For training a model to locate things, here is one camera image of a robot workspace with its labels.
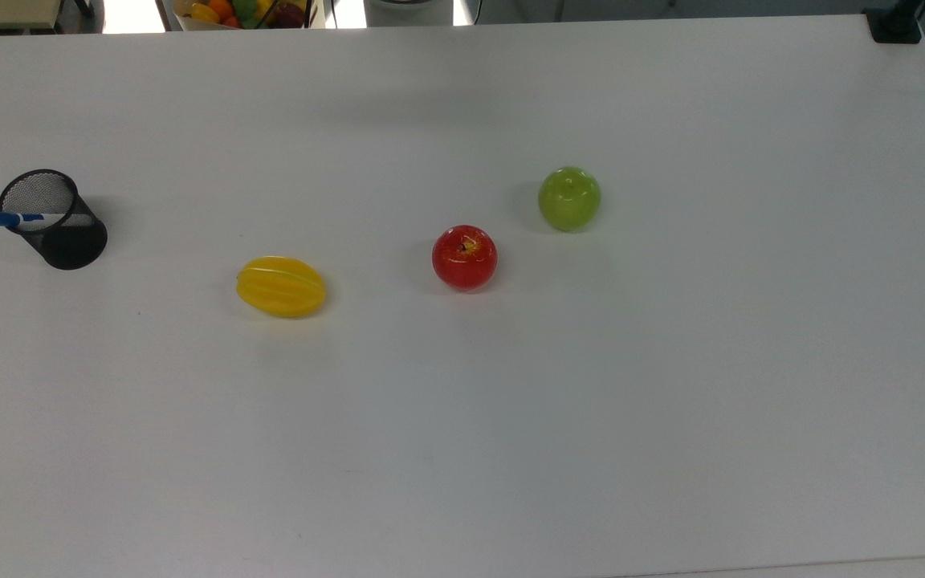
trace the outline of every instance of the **basket of fruit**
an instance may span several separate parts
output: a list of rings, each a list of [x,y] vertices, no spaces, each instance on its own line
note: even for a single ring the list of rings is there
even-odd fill
[[[320,0],[173,0],[173,14],[185,31],[323,28],[322,4]]]

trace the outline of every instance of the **tabletop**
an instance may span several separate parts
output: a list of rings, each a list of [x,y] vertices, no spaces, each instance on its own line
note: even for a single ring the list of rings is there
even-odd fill
[[[540,180],[601,211],[562,234]],[[0,577],[925,556],[925,43],[862,16],[0,38]],[[430,267],[474,224],[474,294]],[[311,264],[312,317],[234,291]]]
[[[61,0],[0,0],[0,28],[52,28]]]

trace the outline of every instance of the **green apple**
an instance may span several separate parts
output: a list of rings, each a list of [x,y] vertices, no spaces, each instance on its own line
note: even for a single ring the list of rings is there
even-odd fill
[[[558,230],[575,230],[586,226],[601,204],[598,181],[584,169],[563,167],[540,186],[537,205],[544,220]]]

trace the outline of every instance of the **black mesh pen cup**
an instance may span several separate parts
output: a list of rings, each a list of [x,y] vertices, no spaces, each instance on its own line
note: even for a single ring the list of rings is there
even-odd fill
[[[106,248],[106,226],[77,194],[73,179],[59,171],[40,169],[16,177],[2,191],[0,211],[47,217],[44,227],[25,223],[7,228],[55,268],[87,266]]]

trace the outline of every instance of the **apple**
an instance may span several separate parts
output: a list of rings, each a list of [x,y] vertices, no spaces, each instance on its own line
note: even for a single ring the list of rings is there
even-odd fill
[[[584,169],[563,167],[540,186],[537,205],[544,220],[558,230],[576,230],[586,226],[601,204],[598,181]]]
[[[470,291],[487,283],[499,264],[495,242],[474,226],[453,226],[434,243],[434,273],[452,288]]]

